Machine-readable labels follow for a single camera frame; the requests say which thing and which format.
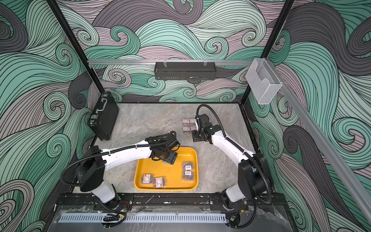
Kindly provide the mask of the paper clip box nine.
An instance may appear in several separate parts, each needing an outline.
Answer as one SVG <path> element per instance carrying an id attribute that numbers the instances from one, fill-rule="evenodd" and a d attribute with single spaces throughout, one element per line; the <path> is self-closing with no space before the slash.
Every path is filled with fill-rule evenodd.
<path id="1" fill-rule="evenodd" d="M 194 163 L 191 161 L 185 161 L 182 163 L 182 169 L 184 171 L 193 171 L 194 170 Z"/>

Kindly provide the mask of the paper clip box seven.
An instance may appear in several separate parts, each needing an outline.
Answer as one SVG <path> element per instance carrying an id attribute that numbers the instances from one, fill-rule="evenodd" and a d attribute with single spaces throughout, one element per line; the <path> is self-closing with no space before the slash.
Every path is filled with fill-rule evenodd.
<path id="1" fill-rule="evenodd" d="M 165 177 L 156 177 L 153 178 L 153 187 L 155 189 L 160 189 L 166 186 L 166 178 Z"/>

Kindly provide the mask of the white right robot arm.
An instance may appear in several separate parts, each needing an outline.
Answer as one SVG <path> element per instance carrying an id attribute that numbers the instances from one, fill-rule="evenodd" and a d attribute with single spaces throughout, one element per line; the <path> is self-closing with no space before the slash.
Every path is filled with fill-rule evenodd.
<path id="1" fill-rule="evenodd" d="M 227 135 L 214 109 L 201 104 L 196 110 L 194 142 L 208 142 L 222 150 L 237 166 L 237 183 L 222 191 L 223 204 L 231 208 L 235 202 L 260 199 L 270 204 L 273 199 L 271 172 L 267 160 L 260 153 L 250 151 Z"/>

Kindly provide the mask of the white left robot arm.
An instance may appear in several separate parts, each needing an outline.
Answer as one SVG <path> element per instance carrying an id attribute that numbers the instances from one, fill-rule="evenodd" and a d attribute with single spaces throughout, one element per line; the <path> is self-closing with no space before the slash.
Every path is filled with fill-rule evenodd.
<path id="1" fill-rule="evenodd" d="M 91 192 L 103 204 L 118 202 L 117 191 L 107 180 L 106 173 L 137 160 L 151 159 L 174 164 L 177 149 L 180 147 L 176 136 L 175 131 L 170 131 L 125 147 L 113 149 L 90 147 L 82 158 L 65 168 L 60 180 L 65 185 L 78 186 L 82 192 Z"/>

